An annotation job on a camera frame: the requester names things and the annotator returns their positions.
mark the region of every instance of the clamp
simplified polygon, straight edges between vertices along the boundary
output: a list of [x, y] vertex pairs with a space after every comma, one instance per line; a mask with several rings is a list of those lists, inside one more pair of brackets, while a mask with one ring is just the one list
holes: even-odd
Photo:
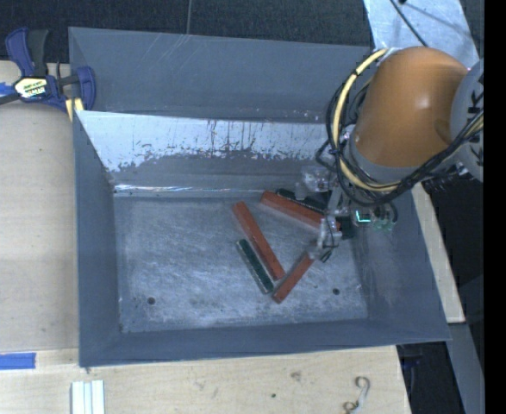
[[21, 100], [24, 103], [42, 103], [67, 112], [70, 101], [63, 93], [63, 86], [79, 83], [80, 99], [86, 110], [96, 100], [96, 82], [92, 69], [81, 66], [75, 75], [61, 78], [48, 75], [44, 62], [44, 45], [49, 34], [47, 29], [19, 28], [5, 39], [8, 56], [21, 71], [21, 77], [11, 86], [13, 91], [0, 97], [0, 105]]

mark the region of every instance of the yellow cable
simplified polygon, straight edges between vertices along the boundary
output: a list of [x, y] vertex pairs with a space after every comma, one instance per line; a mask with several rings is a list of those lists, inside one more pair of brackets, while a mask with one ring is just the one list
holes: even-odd
[[[332, 135], [333, 135], [333, 141], [334, 143], [339, 142], [339, 123], [340, 123], [340, 116], [342, 113], [343, 106], [345, 105], [345, 102], [348, 97], [348, 92], [350, 91], [352, 85], [354, 84], [354, 81], [356, 81], [356, 78], [374, 61], [381, 58], [383, 55], [387, 53], [388, 49], [379, 49], [378, 51], [372, 53], [367, 59], [362, 62], [361, 65], [359, 65], [355, 71], [348, 77], [348, 80], [346, 81], [345, 85], [342, 88], [342, 91], [339, 94], [339, 99], [337, 100], [337, 104], [335, 106], [335, 112], [333, 116], [333, 124], [332, 124]], [[354, 184], [356, 184], [359, 187], [362, 187], [366, 190], [370, 191], [393, 191], [398, 186], [398, 182], [396, 183], [390, 183], [390, 184], [381, 184], [381, 185], [371, 185], [363, 182], [361, 179], [359, 179], [356, 175], [354, 175], [351, 170], [348, 168], [347, 164], [340, 160], [340, 169], [343, 171], [345, 176], [352, 181]]]

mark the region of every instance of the green light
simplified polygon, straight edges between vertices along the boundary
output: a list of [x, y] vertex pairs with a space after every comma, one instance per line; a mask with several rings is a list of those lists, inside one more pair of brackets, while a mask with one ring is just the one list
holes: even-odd
[[356, 210], [356, 221], [359, 223], [370, 223], [372, 220], [369, 217], [367, 219], [361, 218], [359, 216], [359, 211]]

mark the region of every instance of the metal hook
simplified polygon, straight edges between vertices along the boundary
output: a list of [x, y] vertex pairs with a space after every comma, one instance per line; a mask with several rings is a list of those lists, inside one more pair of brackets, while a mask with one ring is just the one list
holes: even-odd
[[370, 380], [364, 376], [358, 376], [354, 381], [356, 386], [361, 390], [358, 400], [356, 402], [346, 402], [343, 407], [345, 408], [345, 414], [358, 414], [359, 410], [365, 402], [365, 397], [370, 389]]

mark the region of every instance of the black floor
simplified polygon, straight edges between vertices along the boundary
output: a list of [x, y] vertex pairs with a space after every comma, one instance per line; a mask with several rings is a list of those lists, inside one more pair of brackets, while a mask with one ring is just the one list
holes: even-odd
[[[484, 0], [460, 1], [484, 56]], [[21, 26], [51, 30], [50, 62], [68, 62], [69, 26], [372, 46], [362, 0], [0, 0], [0, 59], [6, 58], [5, 36]], [[483, 272], [483, 187], [460, 181], [431, 197], [462, 291]], [[472, 295], [472, 287], [465, 290]], [[484, 318], [469, 316], [484, 366]], [[417, 359], [409, 362], [414, 414], [463, 414], [446, 346], [423, 344], [406, 353]], [[409, 368], [405, 376], [410, 383]]]

